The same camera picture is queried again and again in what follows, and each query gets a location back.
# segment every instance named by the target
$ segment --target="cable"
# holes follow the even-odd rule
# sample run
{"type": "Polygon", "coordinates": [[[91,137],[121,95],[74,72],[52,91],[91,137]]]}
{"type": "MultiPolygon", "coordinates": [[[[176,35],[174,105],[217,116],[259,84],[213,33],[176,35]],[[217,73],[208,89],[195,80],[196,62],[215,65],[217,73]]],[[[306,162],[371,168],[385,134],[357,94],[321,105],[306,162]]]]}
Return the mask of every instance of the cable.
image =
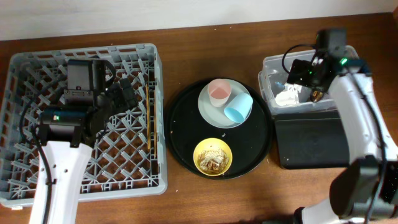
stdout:
{"type": "Polygon", "coordinates": [[[28,142],[30,143],[30,141],[28,141],[25,137],[24,134],[24,119],[25,119],[25,115],[27,112],[27,109],[30,108],[30,106],[32,105],[33,101],[36,100],[41,94],[44,94],[49,88],[51,88],[53,85],[59,83],[60,81],[66,79],[67,76],[66,75],[62,75],[60,77],[58,77],[56,80],[50,82],[50,84],[48,84],[44,89],[42,89],[40,92],[36,93],[30,100],[29,102],[25,105],[24,110],[22,111],[21,114],[21,118],[19,120],[19,134],[21,135],[22,138],[22,142],[28,142]]]}
{"type": "Polygon", "coordinates": [[[371,106],[367,96],[363,93],[361,87],[359,87],[359,84],[356,81],[356,79],[353,76],[353,74],[349,71],[349,69],[347,67],[345,67],[345,68],[347,69],[348,73],[350,74],[351,80],[355,84],[356,88],[359,91],[359,94],[361,95],[362,99],[366,103],[366,106],[369,108],[369,111],[371,112],[373,120],[376,123],[377,134],[379,135],[379,141],[380,141],[381,156],[382,156],[382,168],[381,168],[381,174],[380,174],[379,183],[377,185],[376,190],[374,191],[374,194],[373,194],[373,197],[372,197],[372,200],[371,200],[371,204],[369,205],[369,208],[368,208],[368,210],[366,212],[364,224],[368,224],[370,219],[371,219],[371,217],[372,217],[372,213],[373,213],[373,210],[374,210],[374,204],[376,203],[376,200],[380,196],[380,192],[381,192],[381,189],[382,189],[382,186],[383,186],[383,183],[384,183],[384,179],[386,178],[386,172],[387,172],[386,143],[383,140],[383,135],[382,135],[382,131],[381,131],[380,121],[378,120],[378,118],[376,116],[376,112],[374,111],[373,107],[371,106]]]}
{"type": "Polygon", "coordinates": [[[44,215],[43,215],[43,224],[47,224],[48,220],[49,220],[49,213],[50,213],[50,207],[51,207],[51,194],[52,194],[52,185],[53,185],[53,181],[52,181],[52,176],[51,176],[51,171],[50,171],[50,166],[49,166],[49,162],[45,156],[44,150],[42,148],[42,145],[39,143],[39,140],[37,138],[36,135],[36,131],[35,128],[32,131],[32,136],[33,136],[33,140],[37,146],[37,150],[39,151],[40,157],[43,160],[43,164],[44,164],[44,168],[45,168],[45,173],[47,174],[47,182],[45,184],[47,184],[47,199],[45,202],[45,208],[44,208],[44,215]]]}
{"type": "Polygon", "coordinates": [[[288,71],[288,70],[286,69],[286,67],[285,67],[285,58],[286,58],[286,55],[287,55],[291,50],[293,50],[294,48],[297,48],[297,47],[312,47],[312,49],[315,49],[315,44],[298,44],[298,45],[295,45],[295,46],[291,47],[290,49],[288,49],[288,50],[286,51],[286,53],[285,53],[284,56],[282,57],[282,67],[283,67],[283,69],[285,70],[285,72],[288,73],[289,75],[291,75],[292,73],[291,73],[290,71],[288,71]]]}

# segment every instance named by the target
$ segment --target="blue cup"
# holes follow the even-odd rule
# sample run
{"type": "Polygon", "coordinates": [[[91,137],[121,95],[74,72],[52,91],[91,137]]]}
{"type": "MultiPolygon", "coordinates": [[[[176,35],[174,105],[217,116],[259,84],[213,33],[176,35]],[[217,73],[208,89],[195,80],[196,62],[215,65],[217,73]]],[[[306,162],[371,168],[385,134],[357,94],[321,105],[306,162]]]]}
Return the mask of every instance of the blue cup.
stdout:
{"type": "Polygon", "coordinates": [[[247,93],[238,94],[224,109],[224,114],[231,121],[241,124],[246,120],[253,104],[253,98],[247,93]]]}

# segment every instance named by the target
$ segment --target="wooden tabletop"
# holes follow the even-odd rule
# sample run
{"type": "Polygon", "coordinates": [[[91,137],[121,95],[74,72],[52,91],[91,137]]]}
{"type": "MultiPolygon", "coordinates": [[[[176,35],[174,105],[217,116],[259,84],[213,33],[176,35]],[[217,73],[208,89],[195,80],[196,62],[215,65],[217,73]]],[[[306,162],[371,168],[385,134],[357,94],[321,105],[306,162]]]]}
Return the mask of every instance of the wooden tabletop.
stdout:
{"type": "MultiPolygon", "coordinates": [[[[187,85],[210,77],[234,78],[259,91],[257,74],[264,58],[295,44],[314,43],[317,31],[326,27],[347,28],[348,44],[368,61],[382,115],[398,142],[398,29],[392,14],[4,41],[1,90],[9,59],[18,52],[150,42],[163,63],[165,104],[187,85]]],[[[283,170],[277,155],[274,141],[270,154],[252,172],[216,181],[192,174],[167,151],[169,186],[164,194],[79,203],[76,222],[230,223],[282,217],[327,197],[331,181],[343,170],[283,170]]],[[[1,207],[0,223],[28,223],[29,215],[30,208],[1,207]]]]}

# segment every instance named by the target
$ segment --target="plastic container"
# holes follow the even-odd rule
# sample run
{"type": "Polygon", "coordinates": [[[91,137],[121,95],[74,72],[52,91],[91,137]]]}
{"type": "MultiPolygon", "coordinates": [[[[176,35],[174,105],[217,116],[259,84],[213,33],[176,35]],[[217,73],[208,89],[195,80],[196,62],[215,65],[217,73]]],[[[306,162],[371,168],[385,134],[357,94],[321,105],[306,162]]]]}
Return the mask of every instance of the plastic container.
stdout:
{"type": "MultiPolygon", "coordinates": [[[[347,46],[347,57],[358,58],[358,54],[351,46],[347,46]]],[[[295,59],[311,61],[315,50],[295,52],[287,54],[285,58],[286,68],[290,68],[295,59]]],[[[284,113],[306,113],[311,111],[335,110],[335,102],[325,94],[322,100],[317,103],[304,102],[294,105],[278,105],[275,98],[284,89],[287,77],[289,76],[282,68],[283,55],[266,57],[263,61],[262,71],[259,73],[260,91],[263,99],[267,102],[272,115],[284,113]]],[[[299,94],[300,100],[306,100],[311,93],[311,89],[302,87],[299,94]]]]}
{"type": "MultiPolygon", "coordinates": [[[[81,183],[79,201],[93,201],[157,195],[167,188],[167,167],[163,125],[162,63],[153,44],[93,47],[20,53],[12,56],[0,112],[0,202],[5,207],[33,204],[39,157],[34,146],[20,144],[20,113],[29,98],[61,73],[67,74],[67,60],[98,55],[116,68],[116,80],[130,79],[139,106],[112,116],[105,136],[96,142],[81,183]],[[146,83],[149,104],[146,108],[146,83]],[[150,115],[151,148],[147,148],[147,111],[150,115]]],[[[61,82],[56,89],[66,85],[61,82]]],[[[38,120],[56,91],[50,88],[28,110],[24,132],[38,120]]]]}

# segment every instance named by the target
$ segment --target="yellow bowl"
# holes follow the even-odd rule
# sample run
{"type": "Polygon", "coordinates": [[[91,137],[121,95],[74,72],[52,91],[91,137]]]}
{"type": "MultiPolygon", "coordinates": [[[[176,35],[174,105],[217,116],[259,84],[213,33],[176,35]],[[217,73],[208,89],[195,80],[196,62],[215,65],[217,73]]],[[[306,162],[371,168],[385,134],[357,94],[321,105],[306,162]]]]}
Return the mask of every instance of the yellow bowl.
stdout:
{"type": "Polygon", "coordinates": [[[229,146],[224,141],[222,141],[220,139],[217,139],[217,138],[208,138],[208,139],[205,139],[205,140],[199,142],[199,144],[196,146],[196,148],[195,148],[195,150],[193,152],[193,162],[195,163],[195,166],[197,167],[197,169],[202,174],[205,174],[205,175],[208,175],[208,176],[211,176],[211,177],[214,177],[214,176],[217,176],[217,175],[222,175],[229,169],[229,167],[231,167],[232,152],[231,152],[231,149],[229,148],[229,146]],[[214,149],[220,148],[220,149],[222,149],[225,152],[225,154],[228,156],[228,158],[229,158],[229,161],[228,161],[226,167],[219,174],[207,174],[206,172],[201,170],[200,167],[199,167],[199,163],[198,163],[199,155],[204,150],[211,149],[211,148],[214,148],[214,149]]]}

